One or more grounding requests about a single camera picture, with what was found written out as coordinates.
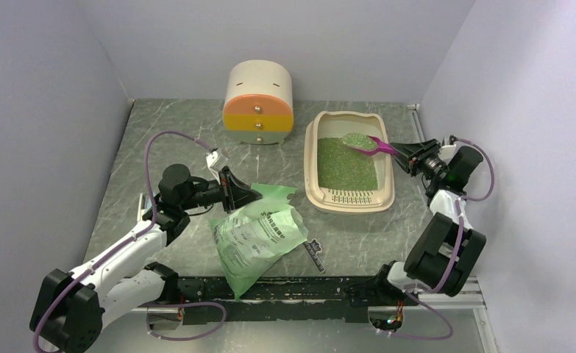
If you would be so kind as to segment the magenta plastic scoop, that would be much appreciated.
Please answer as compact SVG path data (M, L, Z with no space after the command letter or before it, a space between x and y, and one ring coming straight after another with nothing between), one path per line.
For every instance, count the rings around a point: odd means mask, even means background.
M343 136L341 141L345 146L368 156L377 153L385 153L392 156L397 156L399 154L399 152L392 148L388 143L385 143L381 139L371 135L352 132Z

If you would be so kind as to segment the green litter bag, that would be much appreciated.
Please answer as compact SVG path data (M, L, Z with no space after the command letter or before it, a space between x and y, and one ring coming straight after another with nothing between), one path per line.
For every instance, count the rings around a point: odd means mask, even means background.
M302 216L290 204L296 188L255 183L252 190L262 199L210 222L224 277L235 300L308 236Z

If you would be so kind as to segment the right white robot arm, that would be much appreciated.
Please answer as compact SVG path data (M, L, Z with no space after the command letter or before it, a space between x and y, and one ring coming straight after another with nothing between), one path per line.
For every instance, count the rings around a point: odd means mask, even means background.
M373 284L374 298L391 304L401 290L421 288L429 293L456 296L465 285L486 244L484 234L473 228L465 207L471 196L465 187L481 163L490 163L476 144L451 137L448 162L440 155L443 145L435 140L391 143L394 160L412 177L429 182L425 193L433 217L424 228L406 261L392 262L386 277Z

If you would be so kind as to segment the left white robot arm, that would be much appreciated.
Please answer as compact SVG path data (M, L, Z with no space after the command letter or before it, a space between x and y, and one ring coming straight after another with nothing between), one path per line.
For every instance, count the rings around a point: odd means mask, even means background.
M70 271L43 279L29 322L36 352L86 352L114 320L145 303L168 306L179 296L179 276L148 257L166 248L189 225L189 210L220 204L230 213L261 193L227 166L214 178L193 176L183 164L167 167L142 219L112 246Z

